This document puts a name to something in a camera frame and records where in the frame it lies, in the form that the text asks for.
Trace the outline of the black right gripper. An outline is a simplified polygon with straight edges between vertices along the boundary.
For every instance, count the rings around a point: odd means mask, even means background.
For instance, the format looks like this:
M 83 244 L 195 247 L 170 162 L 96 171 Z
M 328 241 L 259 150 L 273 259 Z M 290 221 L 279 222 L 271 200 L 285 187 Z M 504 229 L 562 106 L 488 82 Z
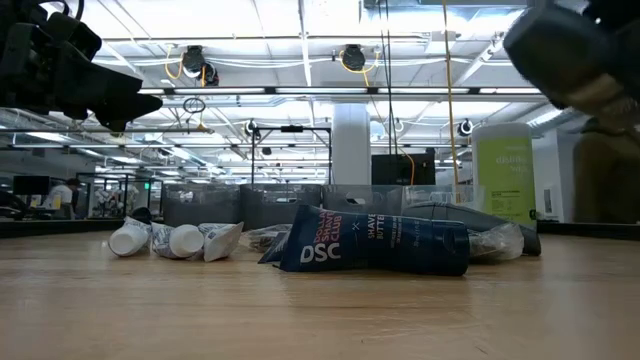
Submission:
M 519 74 L 558 109 L 640 126 L 640 0 L 527 9 L 503 47 Z

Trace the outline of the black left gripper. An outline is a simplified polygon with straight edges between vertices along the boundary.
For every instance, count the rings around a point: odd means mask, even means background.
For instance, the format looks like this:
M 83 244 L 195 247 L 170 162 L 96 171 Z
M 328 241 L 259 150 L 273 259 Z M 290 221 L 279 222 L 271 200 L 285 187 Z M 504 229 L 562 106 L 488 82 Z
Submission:
M 92 60 L 101 38 L 85 23 L 44 3 L 58 0 L 0 0 L 0 108 L 35 113 L 61 111 L 84 120 L 91 111 L 111 132 L 160 109 L 163 101 L 140 94 L 142 81 L 87 61 L 65 61 L 56 70 L 56 99 L 50 93 L 46 47 L 68 42 Z

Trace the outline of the white toothpaste tube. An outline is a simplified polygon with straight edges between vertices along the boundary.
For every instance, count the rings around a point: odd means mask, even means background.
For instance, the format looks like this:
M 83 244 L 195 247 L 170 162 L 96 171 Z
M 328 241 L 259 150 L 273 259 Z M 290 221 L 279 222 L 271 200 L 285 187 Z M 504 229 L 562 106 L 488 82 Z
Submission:
M 109 249 L 119 257 L 129 257 L 149 246 L 152 227 L 149 224 L 126 217 L 123 225 L 108 240 Z
M 238 246 L 244 223 L 202 223 L 198 226 L 204 237 L 203 259 L 212 262 L 227 258 Z
M 204 236 L 190 224 L 171 227 L 152 224 L 152 250 L 168 259 L 186 259 L 198 253 L 204 246 Z

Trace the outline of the dark grey tube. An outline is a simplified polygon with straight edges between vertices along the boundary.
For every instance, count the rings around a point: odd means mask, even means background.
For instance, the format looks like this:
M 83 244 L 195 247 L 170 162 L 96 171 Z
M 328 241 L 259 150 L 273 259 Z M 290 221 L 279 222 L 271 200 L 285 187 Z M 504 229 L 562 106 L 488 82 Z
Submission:
M 442 202 L 424 202 L 411 205 L 402 210 L 402 215 L 429 220 L 462 222 L 468 229 L 476 232 L 488 231 L 494 227 L 508 223 L 508 220 L 494 215 L 468 207 Z M 523 253 L 525 255 L 539 256 L 542 248 L 536 229 L 520 225 L 520 230 L 524 236 Z

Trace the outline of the clear plastic bag dark contents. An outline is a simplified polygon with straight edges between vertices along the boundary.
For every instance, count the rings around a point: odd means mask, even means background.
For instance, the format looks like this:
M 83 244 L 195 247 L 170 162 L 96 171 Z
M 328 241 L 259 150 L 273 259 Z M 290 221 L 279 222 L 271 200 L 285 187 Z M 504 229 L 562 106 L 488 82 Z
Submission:
M 505 223 L 487 231 L 468 233 L 472 261 L 504 262 L 523 254 L 525 238 L 516 224 Z
M 288 233 L 291 227 L 291 224 L 276 224 L 245 231 L 241 234 L 239 244 L 251 251 L 264 253 L 274 242 L 278 242 L 277 237 L 279 235 Z

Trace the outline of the navy DSC shave butter tube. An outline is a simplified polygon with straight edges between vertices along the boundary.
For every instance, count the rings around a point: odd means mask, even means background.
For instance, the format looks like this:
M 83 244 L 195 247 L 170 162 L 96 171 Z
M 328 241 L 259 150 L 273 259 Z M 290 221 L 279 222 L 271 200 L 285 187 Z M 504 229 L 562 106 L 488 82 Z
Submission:
M 286 272 L 379 269 L 462 276 L 470 241 L 461 222 L 298 209 L 279 268 Z

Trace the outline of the person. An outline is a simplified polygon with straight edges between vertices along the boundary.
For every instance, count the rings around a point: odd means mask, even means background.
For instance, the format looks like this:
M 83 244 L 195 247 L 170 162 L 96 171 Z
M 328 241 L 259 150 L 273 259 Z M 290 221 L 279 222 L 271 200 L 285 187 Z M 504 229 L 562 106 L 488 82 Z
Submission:
M 573 150 L 576 223 L 640 224 L 640 132 L 595 118 Z
M 74 219 L 74 194 L 80 186 L 77 178 L 68 179 L 64 184 L 54 186 L 44 201 L 44 207 L 49 210 L 60 210 L 59 217 Z

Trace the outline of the small black monitor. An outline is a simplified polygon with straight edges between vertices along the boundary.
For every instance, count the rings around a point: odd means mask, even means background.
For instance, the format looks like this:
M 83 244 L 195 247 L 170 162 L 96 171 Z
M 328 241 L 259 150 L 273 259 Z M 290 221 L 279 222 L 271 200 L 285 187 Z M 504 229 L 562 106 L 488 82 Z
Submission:
M 47 195 L 50 191 L 49 176 L 19 175 L 13 177 L 14 195 Z

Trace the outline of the clear plastic bin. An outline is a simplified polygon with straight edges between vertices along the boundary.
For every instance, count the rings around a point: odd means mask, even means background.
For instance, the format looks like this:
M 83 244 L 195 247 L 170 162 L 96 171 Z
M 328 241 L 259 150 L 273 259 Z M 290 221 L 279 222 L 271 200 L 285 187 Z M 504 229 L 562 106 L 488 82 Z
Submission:
M 449 203 L 481 211 L 484 189 L 473 185 L 414 185 L 403 189 L 402 208 L 407 209 L 427 202 Z

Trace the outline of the white building column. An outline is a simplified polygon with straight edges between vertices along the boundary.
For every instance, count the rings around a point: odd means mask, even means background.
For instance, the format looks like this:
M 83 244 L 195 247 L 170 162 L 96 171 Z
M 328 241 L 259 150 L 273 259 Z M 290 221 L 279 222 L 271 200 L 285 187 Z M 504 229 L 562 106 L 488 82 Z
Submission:
M 334 106 L 332 163 L 335 184 L 371 184 L 370 115 L 364 103 Z

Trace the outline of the black rack frame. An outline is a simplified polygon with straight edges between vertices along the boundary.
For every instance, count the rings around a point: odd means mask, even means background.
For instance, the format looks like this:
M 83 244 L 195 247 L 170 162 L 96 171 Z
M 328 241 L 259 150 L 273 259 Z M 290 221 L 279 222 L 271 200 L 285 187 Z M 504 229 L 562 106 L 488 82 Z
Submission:
M 78 172 L 83 185 L 81 204 L 89 219 L 120 219 L 145 207 L 157 216 L 162 211 L 163 181 L 140 174 Z

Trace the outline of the black metal frame stand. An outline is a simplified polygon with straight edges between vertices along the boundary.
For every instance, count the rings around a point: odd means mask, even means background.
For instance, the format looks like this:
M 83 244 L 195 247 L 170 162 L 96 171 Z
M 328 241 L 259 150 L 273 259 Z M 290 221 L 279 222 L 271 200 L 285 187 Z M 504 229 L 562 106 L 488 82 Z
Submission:
M 253 129 L 251 131 L 251 183 L 255 183 L 255 168 L 256 168 L 256 148 L 258 145 L 258 141 L 256 140 L 256 135 L 258 132 L 264 134 L 261 136 L 261 140 L 266 140 L 268 136 L 273 132 L 280 133 L 303 133 L 305 131 L 311 132 L 315 135 L 321 143 L 328 149 L 328 170 L 327 177 L 328 183 L 331 184 L 333 182 L 333 132 L 330 128 L 320 128 L 313 126 L 302 126 L 302 125 L 283 125 L 283 126 L 267 126 L 261 127 L 257 125 L 253 125 Z M 327 133 L 328 139 L 324 140 L 320 137 L 319 132 L 324 131 Z

